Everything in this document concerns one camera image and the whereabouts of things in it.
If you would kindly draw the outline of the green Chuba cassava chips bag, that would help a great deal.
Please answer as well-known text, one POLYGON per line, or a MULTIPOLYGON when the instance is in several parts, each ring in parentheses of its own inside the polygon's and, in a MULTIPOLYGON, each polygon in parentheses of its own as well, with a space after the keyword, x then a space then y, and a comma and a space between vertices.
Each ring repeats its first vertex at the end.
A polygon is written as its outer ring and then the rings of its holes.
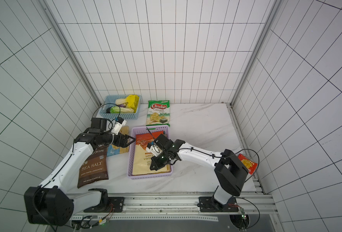
POLYGON ((146 125, 170 125, 170 101, 148 101, 146 125))

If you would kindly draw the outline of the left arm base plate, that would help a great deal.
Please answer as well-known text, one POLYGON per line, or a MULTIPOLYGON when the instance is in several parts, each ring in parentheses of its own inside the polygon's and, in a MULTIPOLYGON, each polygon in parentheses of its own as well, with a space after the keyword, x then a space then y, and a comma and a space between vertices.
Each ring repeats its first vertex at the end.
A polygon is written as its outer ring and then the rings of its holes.
POLYGON ((89 189, 88 191, 100 192, 101 196, 99 204, 85 209, 85 213, 120 213, 123 211, 124 197, 109 197, 106 189, 89 189))

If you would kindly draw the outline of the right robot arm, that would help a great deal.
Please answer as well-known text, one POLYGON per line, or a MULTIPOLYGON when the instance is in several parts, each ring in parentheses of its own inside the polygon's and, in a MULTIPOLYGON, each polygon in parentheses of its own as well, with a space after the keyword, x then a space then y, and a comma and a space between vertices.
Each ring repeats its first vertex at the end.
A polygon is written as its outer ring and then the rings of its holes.
POLYGON ((146 151, 153 154, 150 170, 158 171, 177 161, 189 161, 200 166, 212 168, 219 182, 213 194, 213 202, 219 206, 228 204, 231 197, 239 197, 249 175, 248 169, 231 150, 212 152, 196 148, 183 141, 156 139, 146 146, 146 151))

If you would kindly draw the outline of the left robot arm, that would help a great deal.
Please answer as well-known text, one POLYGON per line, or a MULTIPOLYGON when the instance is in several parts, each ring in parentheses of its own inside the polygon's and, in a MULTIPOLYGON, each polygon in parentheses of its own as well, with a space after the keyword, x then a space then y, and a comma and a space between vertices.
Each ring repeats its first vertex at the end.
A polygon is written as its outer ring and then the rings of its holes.
POLYGON ((31 224, 63 226, 72 215, 89 208, 106 210, 110 206, 108 192, 90 189, 86 193, 69 197, 73 181, 84 161, 98 147, 115 145, 127 148, 135 138, 111 132, 81 133, 74 140, 72 151, 57 168, 37 187, 24 193, 27 218, 31 224))

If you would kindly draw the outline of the brown Kettle sea salt bag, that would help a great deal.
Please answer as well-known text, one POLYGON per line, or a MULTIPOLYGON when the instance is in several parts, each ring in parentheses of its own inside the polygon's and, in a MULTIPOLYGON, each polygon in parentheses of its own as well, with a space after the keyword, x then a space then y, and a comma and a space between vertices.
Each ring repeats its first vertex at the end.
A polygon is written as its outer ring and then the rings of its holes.
POLYGON ((97 181, 108 180, 107 169, 107 150, 108 148, 97 148, 85 160, 79 170, 77 187, 81 188, 85 185, 95 183, 97 181))

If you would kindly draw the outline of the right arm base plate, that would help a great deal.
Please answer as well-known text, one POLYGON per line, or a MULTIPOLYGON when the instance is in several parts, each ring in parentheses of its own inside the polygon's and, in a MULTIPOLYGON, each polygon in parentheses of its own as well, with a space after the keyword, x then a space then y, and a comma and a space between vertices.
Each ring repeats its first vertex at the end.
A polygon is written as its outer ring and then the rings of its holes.
POLYGON ((234 213, 239 211, 236 198, 230 194, 223 196, 223 200, 228 200, 225 204, 220 203, 215 194, 211 197, 199 197, 197 207, 204 213, 234 213))

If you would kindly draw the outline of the beige red cassava chips bag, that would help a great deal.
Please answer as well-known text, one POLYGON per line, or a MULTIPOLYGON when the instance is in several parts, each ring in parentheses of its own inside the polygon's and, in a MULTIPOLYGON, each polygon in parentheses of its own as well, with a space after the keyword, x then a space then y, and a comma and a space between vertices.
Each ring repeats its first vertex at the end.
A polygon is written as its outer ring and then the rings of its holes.
POLYGON ((136 145, 134 150, 134 159, 132 167, 133 176, 143 176, 143 175, 155 175, 162 173, 170 173, 171 166, 166 165, 165 167, 155 171, 150 170, 151 158, 154 155, 146 150, 148 143, 154 141, 159 135, 164 134, 164 131, 154 131, 152 135, 150 133, 144 133, 136 135, 136 145))

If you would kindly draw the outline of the purple plastic basket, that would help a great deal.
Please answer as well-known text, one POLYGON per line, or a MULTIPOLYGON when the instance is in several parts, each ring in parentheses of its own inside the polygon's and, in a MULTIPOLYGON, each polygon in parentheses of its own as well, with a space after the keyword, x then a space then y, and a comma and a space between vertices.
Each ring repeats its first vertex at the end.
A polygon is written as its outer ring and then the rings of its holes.
MULTIPOLYGON (((131 130, 131 136, 136 138, 136 135, 144 134, 144 133, 150 133, 152 135, 152 132, 154 131, 164 131, 164 134, 168 137, 169 136, 169 126, 140 126, 140 127, 134 127, 131 130)), ((134 150, 135 150, 136 143, 130 145, 129 149, 129 162, 128 162, 128 177, 131 179, 144 179, 144 178, 154 178, 154 177, 166 177, 171 176, 173 173, 173 169, 171 167, 170 173, 162 173, 162 174, 155 174, 155 175, 143 175, 143 176, 133 176, 132 173, 132 167, 133 167, 133 159, 134 159, 134 150)))

